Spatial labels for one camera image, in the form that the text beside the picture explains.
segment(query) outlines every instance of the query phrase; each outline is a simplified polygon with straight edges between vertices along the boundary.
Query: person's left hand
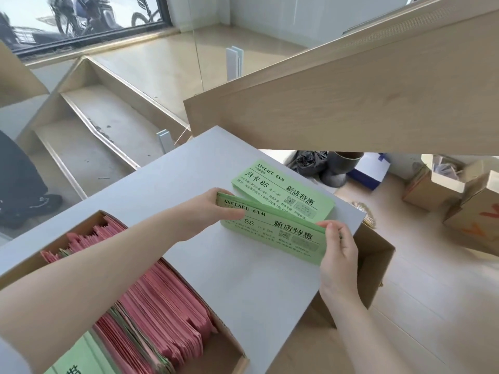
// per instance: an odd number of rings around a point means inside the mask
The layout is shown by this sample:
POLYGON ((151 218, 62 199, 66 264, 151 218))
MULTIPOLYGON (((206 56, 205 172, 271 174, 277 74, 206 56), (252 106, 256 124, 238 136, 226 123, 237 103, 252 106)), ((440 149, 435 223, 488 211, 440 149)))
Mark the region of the person's left hand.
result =
POLYGON ((177 226, 175 232, 179 241, 189 240, 205 228, 222 219, 235 220, 244 217, 245 211, 241 208, 217 206, 217 192, 233 195, 225 189, 212 188, 206 193, 173 207, 172 211, 174 212, 175 225, 177 226))

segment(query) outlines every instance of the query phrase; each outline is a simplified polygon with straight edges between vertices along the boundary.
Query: forearm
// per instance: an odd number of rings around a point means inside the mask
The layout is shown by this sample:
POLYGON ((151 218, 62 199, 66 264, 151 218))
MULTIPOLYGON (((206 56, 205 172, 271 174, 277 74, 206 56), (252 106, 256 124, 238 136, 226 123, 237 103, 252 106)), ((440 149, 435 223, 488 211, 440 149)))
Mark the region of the forearm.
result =
POLYGON ((328 308, 357 374, 412 373, 360 299, 328 308))
POLYGON ((0 291, 0 336, 45 372, 178 241, 174 217, 166 210, 0 291))

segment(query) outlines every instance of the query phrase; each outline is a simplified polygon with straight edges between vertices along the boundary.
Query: black window frame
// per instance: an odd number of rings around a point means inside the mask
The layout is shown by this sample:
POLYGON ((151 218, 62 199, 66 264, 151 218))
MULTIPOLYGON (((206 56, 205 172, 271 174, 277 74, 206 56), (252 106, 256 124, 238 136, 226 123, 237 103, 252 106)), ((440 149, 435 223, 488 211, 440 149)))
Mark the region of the black window frame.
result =
POLYGON ((20 59, 28 60, 29 58, 48 55, 56 52, 68 52, 77 49, 83 49, 86 46, 96 45, 104 42, 111 42, 113 40, 128 38, 134 35, 148 33, 152 31, 162 30, 168 27, 173 27, 168 4, 166 0, 156 0, 158 4, 159 14, 161 21, 147 23, 140 26, 124 27, 119 30, 105 31, 92 35, 80 36, 60 40, 58 42, 41 44, 33 47, 21 48, 13 50, 20 59))

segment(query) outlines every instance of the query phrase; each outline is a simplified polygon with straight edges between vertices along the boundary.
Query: white table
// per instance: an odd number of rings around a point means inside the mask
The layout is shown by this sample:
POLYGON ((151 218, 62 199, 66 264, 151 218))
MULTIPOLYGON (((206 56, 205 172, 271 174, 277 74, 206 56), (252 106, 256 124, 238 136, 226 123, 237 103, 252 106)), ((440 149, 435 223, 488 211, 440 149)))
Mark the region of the white table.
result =
MULTIPOLYGON (((215 127, 0 247, 0 275, 99 209, 132 226, 214 186, 232 189, 231 180, 257 159, 334 198, 330 216, 357 230, 364 213, 215 127)), ((219 223, 165 258, 232 331, 251 374, 268 369, 319 288, 317 266, 219 223)))

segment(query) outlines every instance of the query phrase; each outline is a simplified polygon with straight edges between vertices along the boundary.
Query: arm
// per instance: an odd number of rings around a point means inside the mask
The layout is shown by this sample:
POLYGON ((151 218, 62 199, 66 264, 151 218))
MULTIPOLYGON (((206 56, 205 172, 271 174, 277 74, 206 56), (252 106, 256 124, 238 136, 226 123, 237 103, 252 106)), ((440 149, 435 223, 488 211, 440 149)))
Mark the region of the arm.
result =
POLYGON ((412 371, 376 327, 357 290, 358 250, 348 227, 326 220, 327 251, 320 266, 320 294, 333 316, 357 374, 412 371))
POLYGON ((244 210, 215 205, 213 188, 0 291, 0 336, 45 372, 178 241, 244 210))

